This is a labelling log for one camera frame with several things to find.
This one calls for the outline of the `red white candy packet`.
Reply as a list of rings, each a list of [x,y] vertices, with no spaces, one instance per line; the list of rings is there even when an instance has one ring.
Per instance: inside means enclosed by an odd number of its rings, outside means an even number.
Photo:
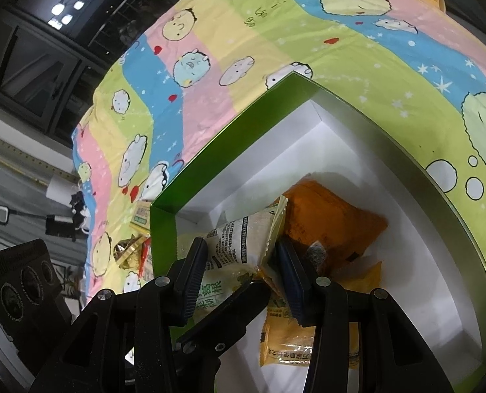
[[[146,239],[142,246],[142,254],[139,268],[139,277],[145,281],[153,279],[152,269],[152,241]]]

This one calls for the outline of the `yellow green snack packet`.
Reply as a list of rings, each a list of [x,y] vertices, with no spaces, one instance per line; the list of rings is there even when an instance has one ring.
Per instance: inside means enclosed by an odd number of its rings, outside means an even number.
[[[208,315],[242,285],[263,280],[261,263],[269,245],[269,233],[249,231],[246,245],[241,233],[220,234],[205,240],[207,267],[196,300],[195,322]]]

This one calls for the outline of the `gold biscuit bar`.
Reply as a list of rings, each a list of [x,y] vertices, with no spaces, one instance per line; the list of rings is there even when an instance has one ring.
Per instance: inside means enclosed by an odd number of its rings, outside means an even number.
[[[143,235],[121,239],[113,249],[116,264],[124,270],[139,271],[143,262],[143,249],[148,239]]]

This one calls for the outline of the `yellow orange snack packet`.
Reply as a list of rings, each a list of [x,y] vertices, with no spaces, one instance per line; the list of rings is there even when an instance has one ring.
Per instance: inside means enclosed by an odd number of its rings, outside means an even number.
[[[365,294],[379,288],[381,279],[382,262],[364,270],[339,271],[333,276],[343,288]],[[261,329],[260,366],[308,366],[314,338],[315,328],[301,327],[292,317],[286,301],[273,294]]]

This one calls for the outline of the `white green snack packet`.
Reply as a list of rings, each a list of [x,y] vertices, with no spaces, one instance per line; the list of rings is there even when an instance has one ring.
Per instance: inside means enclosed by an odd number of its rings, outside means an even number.
[[[210,231],[204,236],[208,247],[206,270],[260,270],[283,233],[287,205],[288,199],[281,195],[273,205]]]

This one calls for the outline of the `orange snack bag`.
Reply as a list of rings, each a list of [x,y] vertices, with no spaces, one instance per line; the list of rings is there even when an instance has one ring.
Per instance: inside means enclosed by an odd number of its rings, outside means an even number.
[[[284,233],[303,255],[321,244],[325,259],[316,265],[321,273],[355,261],[388,227],[382,215],[353,206],[312,178],[301,179],[283,195],[288,199]]]

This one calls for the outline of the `colourful cartoon bed sheet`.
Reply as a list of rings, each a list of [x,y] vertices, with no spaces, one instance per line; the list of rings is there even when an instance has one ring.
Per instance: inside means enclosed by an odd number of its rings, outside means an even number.
[[[224,126],[290,73],[376,122],[447,194],[486,262],[486,45],[438,0],[180,0],[135,35],[72,134],[87,295],[113,246]]]

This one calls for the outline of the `black window frame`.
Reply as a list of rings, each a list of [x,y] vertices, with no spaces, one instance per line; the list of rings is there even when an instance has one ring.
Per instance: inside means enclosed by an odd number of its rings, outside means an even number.
[[[112,63],[178,0],[0,0],[0,109],[62,145]]]

